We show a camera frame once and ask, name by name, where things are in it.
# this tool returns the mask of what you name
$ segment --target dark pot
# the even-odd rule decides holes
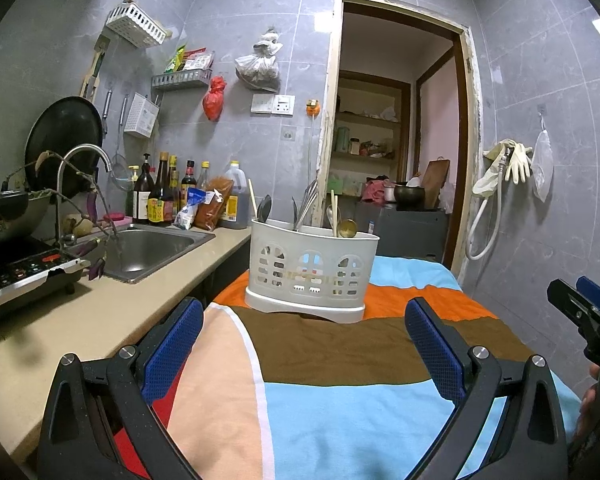
[[[399,207],[421,209],[424,206],[423,187],[408,187],[406,182],[398,182],[395,185],[394,196]]]

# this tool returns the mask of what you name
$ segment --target white plastic bag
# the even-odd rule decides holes
[[[235,60],[235,73],[249,88],[268,92],[277,92],[280,88],[280,69],[275,55],[282,43],[278,43],[278,37],[270,28],[253,45],[253,54]]]
[[[451,182],[445,182],[445,185],[440,189],[438,198],[440,199],[440,209],[444,209],[445,213],[450,215],[454,210],[454,198],[456,197],[456,186]]]
[[[542,130],[536,140],[531,171],[534,177],[534,195],[544,202],[554,176],[554,152],[551,149],[547,130]]]

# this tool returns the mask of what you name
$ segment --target light blue fabric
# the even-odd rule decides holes
[[[554,376],[568,435],[579,401]],[[266,383],[276,480],[399,480],[429,449],[453,404],[433,381],[370,386]],[[478,469],[504,407],[496,399],[459,477]]]
[[[376,256],[371,269],[369,283],[398,288],[425,288],[434,285],[440,288],[461,290],[453,274],[444,266],[434,262],[412,258],[390,258]]]

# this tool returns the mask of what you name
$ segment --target bottle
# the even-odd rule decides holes
[[[173,222],[173,195],[169,188],[169,152],[160,152],[158,177],[147,202],[147,216],[152,225],[167,226]]]
[[[198,187],[206,191],[206,186],[209,184],[209,161],[205,160],[201,166],[202,170],[200,171],[200,176],[198,177]]]
[[[139,224],[148,224],[147,216],[147,201],[149,200],[149,193],[154,189],[154,179],[151,176],[151,165],[149,164],[149,154],[144,154],[144,164],[142,165],[142,171],[136,184],[134,185],[134,203],[132,217],[134,222]]]
[[[187,171],[182,177],[182,182],[180,183],[180,208],[183,208],[187,205],[187,191],[189,188],[196,187],[196,178],[193,176],[195,167],[196,163],[193,160],[187,161]]]
[[[180,189],[178,188],[178,181],[180,174],[176,170],[178,163],[178,157],[171,155],[169,157],[169,189],[171,189],[171,196],[173,197],[173,218],[176,218],[178,211],[180,211]]]
[[[136,182],[138,181],[138,170],[140,169],[140,166],[129,166],[129,169],[134,172],[134,174],[131,177],[131,180],[133,181],[134,185],[130,191],[126,192],[125,215],[133,216],[133,214],[134,214],[134,196],[136,193],[136,191],[135,191],[136,190]]]
[[[244,229],[249,225],[249,189],[247,188],[247,177],[240,169],[237,160],[231,161],[229,170],[224,174],[225,178],[234,181],[231,194],[226,199],[226,207],[220,215],[218,225],[229,229]]]

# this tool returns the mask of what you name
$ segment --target white curved stripe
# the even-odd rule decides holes
[[[224,310],[234,322],[238,332],[240,332],[240,335],[242,336],[244,347],[247,349],[249,361],[251,362],[251,373],[253,373],[253,383],[256,388],[256,405],[258,407],[258,421],[260,423],[260,445],[262,446],[262,479],[275,480],[276,469],[273,457],[273,440],[271,437],[271,427],[269,425],[269,413],[267,413],[267,396],[264,389],[264,380],[262,379],[262,371],[260,370],[260,361],[258,361],[256,349],[253,346],[253,342],[251,341],[247,329],[232,309],[218,303],[210,303],[207,308]]]

